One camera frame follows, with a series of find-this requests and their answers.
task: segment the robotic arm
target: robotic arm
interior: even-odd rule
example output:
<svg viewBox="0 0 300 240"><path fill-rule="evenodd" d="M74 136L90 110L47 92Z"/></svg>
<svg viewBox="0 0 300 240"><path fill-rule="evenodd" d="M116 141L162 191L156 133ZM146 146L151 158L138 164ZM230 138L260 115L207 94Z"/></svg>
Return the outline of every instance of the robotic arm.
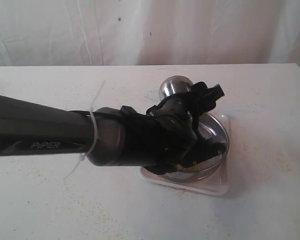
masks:
<svg viewBox="0 0 300 240"><path fill-rule="evenodd" d="M222 154L226 146L204 139L199 116L224 96L219 85L187 84L137 113L130 106L95 111L98 139L88 155L97 166L143 166L163 175ZM0 156L86 153L94 140L88 111L65 111L0 96Z"/></svg>

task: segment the white tray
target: white tray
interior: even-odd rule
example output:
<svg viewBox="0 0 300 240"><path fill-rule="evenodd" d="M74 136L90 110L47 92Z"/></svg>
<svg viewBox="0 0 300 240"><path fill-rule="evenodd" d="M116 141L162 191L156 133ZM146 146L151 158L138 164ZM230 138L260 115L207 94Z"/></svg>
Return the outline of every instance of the white tray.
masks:
<svg viewBox="0 0 300 240"><path fill-rule="evenodd" d="M224 129L227 131L230 138L230 122L229 118L221 113L214 113L213 116L219 120L223 125ZM140 174L143 179L160 185L165 185L168 187L173 187L177 189L189 190L192 192L207 194L212 196L221 196L228 192L229 183L229 163L230 154L228 152L226 158L221 163L219 168L209 177L194 181L194 182L175 182L163 178L162 176L155 175L143 167L140 168Z"/></svg>

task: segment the white fabric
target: white fabric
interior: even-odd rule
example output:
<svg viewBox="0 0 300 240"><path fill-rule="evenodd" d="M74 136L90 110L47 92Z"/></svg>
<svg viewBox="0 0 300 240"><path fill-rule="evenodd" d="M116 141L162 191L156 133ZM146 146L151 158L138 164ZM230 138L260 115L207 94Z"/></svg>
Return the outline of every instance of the white fabric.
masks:
<svg viewBox="0 0 300 240"><path fill-rule="evenodd" d="M0 0L0 66L300 65L300 0Z"/></svg>

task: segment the white table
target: white table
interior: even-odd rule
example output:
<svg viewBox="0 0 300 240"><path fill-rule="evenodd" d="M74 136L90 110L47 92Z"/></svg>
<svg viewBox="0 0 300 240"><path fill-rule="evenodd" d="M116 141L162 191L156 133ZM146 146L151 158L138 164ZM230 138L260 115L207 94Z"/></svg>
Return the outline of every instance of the white table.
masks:
<svg viewBox="0 0 300 240"><path fill-rule="evenodd" d="M77 154L0 157L0 240L300 240L300 69L295 64L0 67L0 95L65 110L159 102L184 75L226 96L230 191L224 197L146 182L137 167Z"/></svg>

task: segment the white cloth backdrop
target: white cloth backdrop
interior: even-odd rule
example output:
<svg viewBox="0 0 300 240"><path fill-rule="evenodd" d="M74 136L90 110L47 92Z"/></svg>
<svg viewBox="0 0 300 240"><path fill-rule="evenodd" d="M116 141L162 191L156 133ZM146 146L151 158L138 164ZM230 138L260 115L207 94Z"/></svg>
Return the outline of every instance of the white cloth backdrop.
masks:
<svg viewBox="0 0 300 240"><path fill-rule="evenodd" d="M300 0L0 0L0 66L300 65Z"/></svg>

